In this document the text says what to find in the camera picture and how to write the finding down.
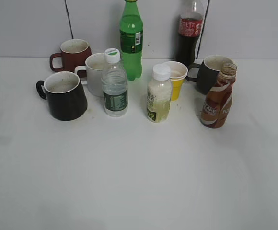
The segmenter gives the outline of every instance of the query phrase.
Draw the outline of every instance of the white mug handle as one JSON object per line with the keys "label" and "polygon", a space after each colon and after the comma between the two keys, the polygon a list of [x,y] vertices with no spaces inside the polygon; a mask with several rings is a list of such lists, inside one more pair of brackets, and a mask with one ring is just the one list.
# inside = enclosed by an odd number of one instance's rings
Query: white mug handle
{"label": "white mug handle", "polygon": [[[85,66],[77,66],[74,70],[74,73],[77,75],[77,72],[78,71],[81,71],[81,70],[86,70],[86,67]],[[87,84],[87,81],[86,80],[82,80],[81,81],[81,84],[82,85],[86,85]]]}

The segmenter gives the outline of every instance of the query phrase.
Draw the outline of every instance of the white cup rim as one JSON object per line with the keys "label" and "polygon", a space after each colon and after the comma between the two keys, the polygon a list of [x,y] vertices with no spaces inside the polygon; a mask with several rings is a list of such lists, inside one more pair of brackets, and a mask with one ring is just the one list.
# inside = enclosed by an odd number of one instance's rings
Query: white cup rim
{"label": "white cup rim", "polygon": [[91,68],[91,67],[88,65],[88,63],[87,63],[87,62],[89,61],[89,59],[94,58],[95,56],[98,56],[98,55],[104,55],[104,59],[105,59],[105,53],[96,53],[96,54],[92,54],[92,55],[90,55],[89,57],[86,58],[85,65],[86,65],[87,68],[92,69],[92,70],[95,70],[95,71],[103,71],[102,69],[94,69],[94,68]]}
{"label": "white cup rim", "polygon": [[219,69],[219,70],[218,70],[218,69],[213,69],[213,68],[209,67],[208,64],[206,63],[206,62],[208,61],[208,59],[210,59],[211,57],[220,57],[220,58],[222,58],[222,59],[228,59],[228,60],[230,61],[230,63],[234,64],[234,62],[233,62],[232,59],[230,59],[229,57],[226,57],[226,56],[224,56],[224,55],[220,55],[220,54],[208,55],[207,57],[205,57],[205,58],[203,59],[203,62],[204,62],[204,64],[205,64],[205,66],[206,66],[208,69],[211,69],[211,70],[214,70],[214,71],[217,71],[217,72],[219,72],[220,69]]}
{"label": "white cup rim", "polygon": [[[74,77],[77,77],[77,84],[72,89],[64,91],[64,92],[53,92],[53,91],[48,89],[47,82],[49,80],[51,80],[52,78],[56,78],[58,75],[66,75],[66,74],[69,74],[69,75],[72,75]],[[50,92],[50,93],[53,93],[53,94],[63,94],[63,93],[71,92],[72,90],[76,89],[76,87],[79,85],[80,81],[81,80],[80,80],[80,78],[79,78],[79,76],[77,74],[75,74],[73,72],[69,72],[69,71],[62,71],[62,72],[54,73],[51,76],[49,76],[48,78],[46,78],[46,80],[44,81],[44,89],[46,91]]]}
{"label": "white cup rim", "polygon": [[[69,42],[72,42],[72,41],[81,41],[81,42],[84,42],[87,45],[87,47],[85,49],[79,51],[79,52],[66,52],[65,49],[63,49],[62,47],[65,46],[66,43],[69,43]],[[90,46],[89,42],[87,42],[85,40],[82,40],[82,39],[70,39],[68,41],[63,42],[61,44],[61,46],[60,46],[60,49],[61,49],[61,51],[63,51],[64,53],[67,53],[67,54],[79,54],[79,53],[81,53],[83,51],[86,51],[89,48],[89,46]]]}
{"label": "white cup rim", "polygon": [[179,76],[179,77],[170,77],[170,79],[181,80],[181,79],[183,79],[183,78],[185,78],[185,77],[187,76],[187,74],[188,74],[188,68],[187,68],[187,66],[185,66],[183,63],[180,63],[180,62],[178,62],[178,61],[166,61],[166,62],[164,62],[163,64],[166,65],[166,64],[169,64],[169,63],[180,66],[181,68],[183,68],[183,72],[184,72],[184,74],[183,74],[182,76]]}

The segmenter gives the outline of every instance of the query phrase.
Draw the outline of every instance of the white bottle cap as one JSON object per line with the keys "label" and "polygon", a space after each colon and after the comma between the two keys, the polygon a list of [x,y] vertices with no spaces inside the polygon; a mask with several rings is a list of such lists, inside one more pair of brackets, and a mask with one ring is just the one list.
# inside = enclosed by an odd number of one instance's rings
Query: white bottle cap
{"label": "white bottle cap", "polygon": [[109,64],[118,63],[121,59],[120,51],[115,48],[110,48],[105,51],[105,60]]}
{"label": "white bottle cap", "polygon": [[158,81],[170,79],[171,69],[165,64],[157,64],[153,67],[153,78]]}

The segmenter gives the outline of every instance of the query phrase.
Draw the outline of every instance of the cola bottle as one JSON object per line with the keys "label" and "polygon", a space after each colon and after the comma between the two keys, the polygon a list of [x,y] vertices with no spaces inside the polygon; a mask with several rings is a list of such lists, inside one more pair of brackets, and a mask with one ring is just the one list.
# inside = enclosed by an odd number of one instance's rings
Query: cola bottle
{"label": "cola bottle", "polygon": [[175,59],[187,67],[195,60],[197,40],[201,34],[204,8],[200,0],[187,0],[180,14]]}

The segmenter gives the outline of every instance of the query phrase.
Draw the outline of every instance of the white wall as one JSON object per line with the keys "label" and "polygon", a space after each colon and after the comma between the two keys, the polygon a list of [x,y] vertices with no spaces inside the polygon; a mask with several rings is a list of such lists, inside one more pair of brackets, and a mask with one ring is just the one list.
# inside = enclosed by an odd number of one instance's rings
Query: white wall
{"label": "white wall", "polygon": [[[184,0],[138,0],[144,58],[172,58]],[[202,0],[206,8],[208,0]],[[67,0],[75,38],[119,47],[123,0]],[[64,0],[0,0],[0,56],[48,57],[71,39]],[[278,59],[278,1],[211,0],[199,58]]]}
{"label": "white wall", "polygon": [[278,59],[278,0],[211,0],[199,57]]}
{"label": "white wall", "polygon": [[0,0],[0,56],[48,57],[68,39],[64,0]]}
{"label": "white wall", "polygon": [[[171,58],[176,49],[183,0],[138,0],[143,20],[143,57]],[[120,47],[123,0],[67,0],[74,38],[87,39],[93,52]]]}

